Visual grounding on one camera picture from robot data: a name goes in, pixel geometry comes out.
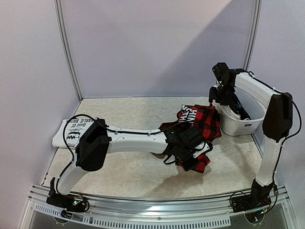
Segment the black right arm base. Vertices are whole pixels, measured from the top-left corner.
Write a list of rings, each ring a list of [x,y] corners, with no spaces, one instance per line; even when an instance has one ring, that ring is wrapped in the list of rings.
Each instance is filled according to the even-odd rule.
[[[270,198],[271,190],[274,191],[275,196],[275,201],[273,204]],[[277,197],[278,188],[274,181],[267,186],[261,186],[254,179],[252,182],[250,194],[245,194],[242,191],[236,191],[230,196],[229,203],[233,208],[234,213],[267,206],[267,208],[261,213],[264,215],[274,207],[277,202]]]

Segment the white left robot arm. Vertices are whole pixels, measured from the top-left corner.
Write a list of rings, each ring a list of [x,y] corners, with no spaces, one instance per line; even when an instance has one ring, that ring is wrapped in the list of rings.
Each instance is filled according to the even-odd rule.
[[[180,133],[173,127],[155,130],[128,130],[108,126],[103,119],[63,120],[52,139],[54,147],[68,149],[71,162],[56,180],[52,199],[60,207],[71,203],[72,188],[86,174],[100,170],[110,153],[145,152],[174,156],[186,170],[195,168],[199,161],[194,154],[204,146],[204,138],[197,127]]]

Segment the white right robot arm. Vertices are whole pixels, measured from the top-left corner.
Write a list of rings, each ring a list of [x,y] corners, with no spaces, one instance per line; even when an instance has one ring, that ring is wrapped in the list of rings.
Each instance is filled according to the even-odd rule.
[[[240,136],[262,127],[264,153],[253,183],[270,186],[293,124],[291,94],[276,90],[244,69],[229,69],[223,62],[212,71],[216,84],[210,88],[209,102],[219,105],[221,130],[230,136]]]

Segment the white and green t-shirt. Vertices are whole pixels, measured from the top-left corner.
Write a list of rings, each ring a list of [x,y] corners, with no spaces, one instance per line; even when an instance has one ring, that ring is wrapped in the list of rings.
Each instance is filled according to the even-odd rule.
[[[67,145],[74,149],[82,135],[87,131],[87,129],[94,124],[94,122],[89,118],[77,118],[71,120],[67,125],[68,119],[63,119],[58,132],[52,139],[52,146],[58,148],[67,148]]]

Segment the red black plaid flannel shirt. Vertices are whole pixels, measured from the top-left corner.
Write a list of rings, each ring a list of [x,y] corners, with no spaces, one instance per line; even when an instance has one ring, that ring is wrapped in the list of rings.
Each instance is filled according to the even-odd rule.
[[[220,115],[215,106],[203,105],[182,105],[181,110],[177,113],[177,120],[174,122],[162,123],[159,129],[165,134],[166,142],[168,143],[166,149],[160,153],[154,153],[158,158],[163,158],[163,163],[170,165],[175,164],[175,158],[170,153],[174,146],[182,148],[180,133],[190,128],[197,127],[201,130],[207,143],[212,144],[212,141],[221,137],[220,130]],[[192,171],[203,173],[205,167],[210,163],[208,156],[200,155],[198,158],[198,165]]]

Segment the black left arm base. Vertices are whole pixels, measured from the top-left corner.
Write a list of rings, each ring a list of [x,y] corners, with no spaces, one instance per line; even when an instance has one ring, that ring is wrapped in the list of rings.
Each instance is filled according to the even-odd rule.
[[[54,177],[50,181],[50,191],[48,193],[46,203],[56,207],[64,208],[68,212],[84,213],[90,209],[89,200],[83,195],[63,195],[56,192]]]

